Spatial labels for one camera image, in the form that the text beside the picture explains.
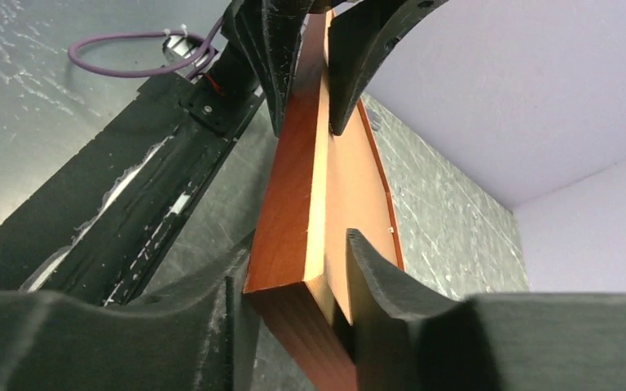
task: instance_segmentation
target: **cable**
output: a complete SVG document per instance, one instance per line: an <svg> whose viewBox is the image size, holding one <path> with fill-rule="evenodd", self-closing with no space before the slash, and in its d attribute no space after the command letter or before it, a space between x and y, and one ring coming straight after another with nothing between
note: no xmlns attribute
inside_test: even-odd
<svg viewBox="0 0 626 391"><path fill-rule="evenodd" d="M167 31L156 31L156 32L147 32L147 33L117 33L117 34L105 34L99 35L96 37L89 37L87 39L83 39L74 43L68 49L68 58L72 63L76 64L78 67L85 69L88 72L96 73L98 75L109 76L109 77L121 77L121 78L136 78L136 77L151 77L156 75L164 75L167 73L172 73L178 71L181 68L185 68L190 64L196 62L200 57L202 57L205 52L208 52L208 58L206 61L203 61L201 64L197 65L196 69L191 71L188 75L188 79L192 79L197 76L199 73L203 72L205 68L209 66L212 62L216 50L212 46L212 41L214 40L214 36L217 35L217 32L222 27L223 18L219 18L217 23L214 24L213 28L209 31L207 37L201 37L194 33L189 33L186 30L169 30ZM143 71L117 71L114 69L107 69L98 67L96 65L92 65L87 63L86 61L80 58L78 51L84 47L88 46L92 43L96 42L106 42L106 41L116 41L121 39L139 39L139 38L161 38L168 36L179 36L179 37L188 37L192 38L196 42L201 42L200 47L196 50L194 54L183 61L179 61L178 63L168 65L162 68L155 69L146 69Z"/></svg>

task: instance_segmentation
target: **orange edge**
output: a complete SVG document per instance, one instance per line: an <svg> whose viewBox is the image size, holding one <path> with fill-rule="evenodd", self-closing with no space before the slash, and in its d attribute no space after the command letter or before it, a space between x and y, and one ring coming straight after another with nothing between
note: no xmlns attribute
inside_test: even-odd
<svg viewBox="0 0 626 391"><path fill-rule="evenodd" d="M385 195L387 198L387 210L390 212L390 223L392 224L392 229L395 230L392 235L392 240L395 242L395 255L397 256L397 267L401 270L404 270L404 256L402 254L402 243L399 240L399 228L397 227L397 217L395 215L395 204L393 203L392 198L392 190L390 189L390 184L387 182L387 176L385 176L385 167L382 164L382 159L380 157L380 153L377 150L376 138L373 135L373 128L371 127L371 121L368 119L368 113L366 112L366 106L364 105L364 101L359 99L359 102L356 104L356 108L359 109L359 114L361 115L361 121L364 123L364 128L366 129L366 137L368 137L368 143L371 144L371 151L373 152L373 158L376 161L376 166L378 168L378 173L380 174L380 178L382 180L382 186L385 188Z"/></svg>

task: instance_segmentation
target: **lavender wall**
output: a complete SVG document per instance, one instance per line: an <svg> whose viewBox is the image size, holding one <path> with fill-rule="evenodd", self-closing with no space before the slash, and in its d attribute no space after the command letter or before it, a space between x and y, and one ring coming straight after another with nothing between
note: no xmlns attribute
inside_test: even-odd
<svg viewBox="0 0 626 391"><path fill-rule="evenodd" d="M626 161L514 212L531 290L626 292Z"/></svg>

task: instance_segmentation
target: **brown wooden object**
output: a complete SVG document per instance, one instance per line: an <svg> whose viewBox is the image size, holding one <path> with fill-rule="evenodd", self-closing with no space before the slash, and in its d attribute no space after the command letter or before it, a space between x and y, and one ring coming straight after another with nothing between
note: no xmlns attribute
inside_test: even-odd
<svg viewBox="0 0 626 391"><path fill-rule="evenodd" d="M255 232L245 294L322 391L356 390L346 229L402 265L395 211L363 103L328 131L327 27L310 15L293 93Z"/></svg>

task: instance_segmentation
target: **metal table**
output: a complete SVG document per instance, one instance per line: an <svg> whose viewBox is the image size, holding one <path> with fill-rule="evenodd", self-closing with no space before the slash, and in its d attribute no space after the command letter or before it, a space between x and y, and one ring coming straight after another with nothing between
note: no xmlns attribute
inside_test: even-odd
<svg viewBox="0 0 626 391"><path fill-rule="evenodd" d="M227 0L0 0L0 224L134 97L140 80L99 77L65 54L98 33L177 28L206 33ZM223 38L215 42L225 44ZM159 42L100 45L114 68L164 63ZM407 272L450 297L527 289L517 225L382 105L366 97L395 196ZM253 119L148 290L199 270L253 229L276 139L265 107ZM312 389L262 327L253 389Z"/></svg>

